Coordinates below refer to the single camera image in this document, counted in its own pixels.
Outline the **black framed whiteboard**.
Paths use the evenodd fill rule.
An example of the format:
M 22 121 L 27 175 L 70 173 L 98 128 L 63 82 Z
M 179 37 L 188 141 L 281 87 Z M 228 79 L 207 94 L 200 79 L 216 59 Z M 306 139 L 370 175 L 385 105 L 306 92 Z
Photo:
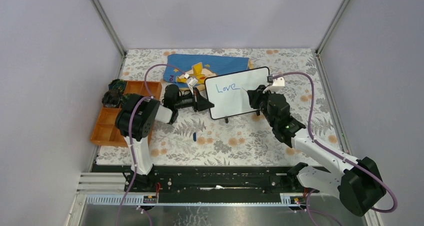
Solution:
M 246 90 L 254 90 L 260 85 L 266 85 L 268 67 L 211 77 L 205 80 L 207 99 L 214 103 L 209 109 L 211 119 L 218 120 L 253 112 L 249 105 Z

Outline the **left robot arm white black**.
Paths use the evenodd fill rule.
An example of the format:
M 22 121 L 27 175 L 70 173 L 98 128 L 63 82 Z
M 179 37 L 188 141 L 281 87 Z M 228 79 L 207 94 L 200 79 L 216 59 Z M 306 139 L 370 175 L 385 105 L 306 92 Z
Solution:
M 158 121 L 172 125 L 177 120 L 179 109 L 191 107 L 195 112 L 201 112 L 214 106 L 197 88 L 183 94 L 174 84 L 166 86 L 161 102 L 139 94 L 130 95 L 116 117 L 115 127 L 130 150 L 131 169 L 139 174 L 135 183 L 142 191 L 150 191 L 155 185 L 154 176 L 149 174 L 154 163 L 148 140 L 154 123 Z

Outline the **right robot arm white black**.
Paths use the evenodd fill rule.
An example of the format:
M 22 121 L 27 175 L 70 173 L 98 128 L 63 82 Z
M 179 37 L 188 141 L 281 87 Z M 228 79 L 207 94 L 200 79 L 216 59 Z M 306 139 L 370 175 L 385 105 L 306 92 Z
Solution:
M 325 168 L 321 171 L 306 163 L 295 165 L 286 179 L 291 191 L 299 192 L 304 187 L 317 189 L 339 199 L 356 216 L 363 216 L 386 195 L 379 169 L 372 159 L 358 159 L 340 150 L 319 146 L 306 126 L 291 116 L 284 95 L 265 89 L 260 85 L 248 90 L 249 105 L 264 115 L 279 142 L 305 153 Z

